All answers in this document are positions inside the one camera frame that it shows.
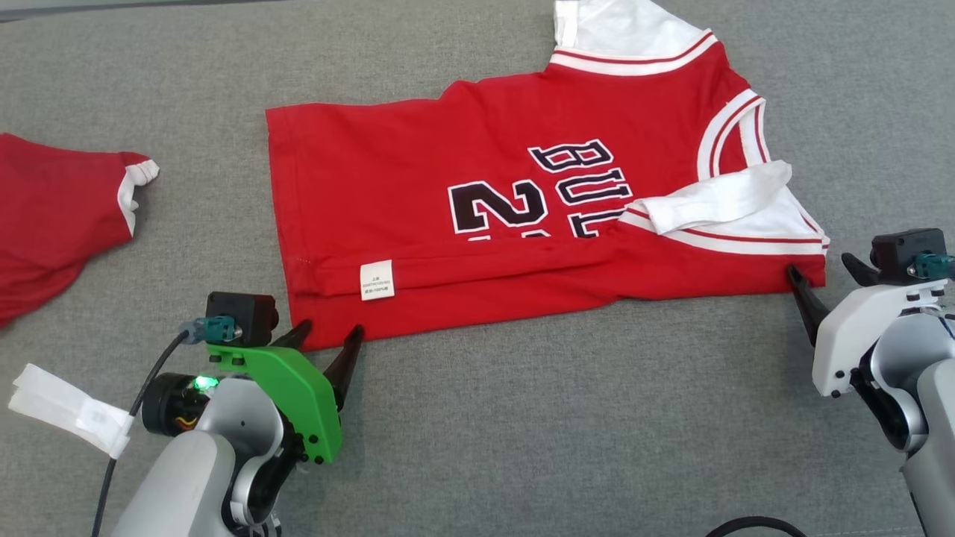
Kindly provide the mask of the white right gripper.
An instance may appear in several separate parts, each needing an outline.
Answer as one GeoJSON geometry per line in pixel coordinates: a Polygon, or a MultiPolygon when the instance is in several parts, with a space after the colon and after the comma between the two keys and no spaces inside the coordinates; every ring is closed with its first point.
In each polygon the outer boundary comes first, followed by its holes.
{"type": "Polygon", "coordinates": [[[895,286],[880,284],[880,270],[855,254],[842,264],[861,289],[830,310],[797,266],[787,278],[809,343],[812,381],[823,397],[855,391],[851,377],[872,377],[897,389],[933,363],[952,356],[952,325],[940,307],[951,280],[895,286]]]}

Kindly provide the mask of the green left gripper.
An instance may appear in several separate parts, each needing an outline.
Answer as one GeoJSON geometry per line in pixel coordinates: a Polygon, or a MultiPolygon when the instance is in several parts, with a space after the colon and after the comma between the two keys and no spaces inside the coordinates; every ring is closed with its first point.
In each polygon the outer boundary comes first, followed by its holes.
{"type": "Polygon", "coordinates": [[[247,374],[301,434],[311,462],[331,463],[343,445],[339,411],[347,400],[354,370],[365,336],[355,325],[343,347],[322,374],[300,351],[313,329],[311,321],[297,323],[272,346],[236,348],[207,345],[219,357],[219,369],[247,374]]]}

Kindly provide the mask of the red basketball jersey white sleeves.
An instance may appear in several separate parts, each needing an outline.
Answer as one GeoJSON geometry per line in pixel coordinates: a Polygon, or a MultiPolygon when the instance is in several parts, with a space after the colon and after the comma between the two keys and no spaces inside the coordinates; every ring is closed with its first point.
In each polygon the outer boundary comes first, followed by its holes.
{"type": "Polygon", "coordinates": [[[654,0],[556,0],[542,71],[438,98],[266,111],[307,351],[601,308],[763,295],[830,244],[725,45],[654,0]]]}

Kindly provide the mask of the red shorts white trim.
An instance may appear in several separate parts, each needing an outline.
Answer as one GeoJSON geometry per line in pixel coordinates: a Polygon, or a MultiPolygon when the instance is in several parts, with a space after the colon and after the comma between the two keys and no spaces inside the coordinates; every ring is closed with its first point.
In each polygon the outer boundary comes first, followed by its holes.
{"type": "Polygon", "coordinates": [[[83,152],[0,134],[0,329],[130,242],[134,190],[160,173],[134,152],[83,152]]]}

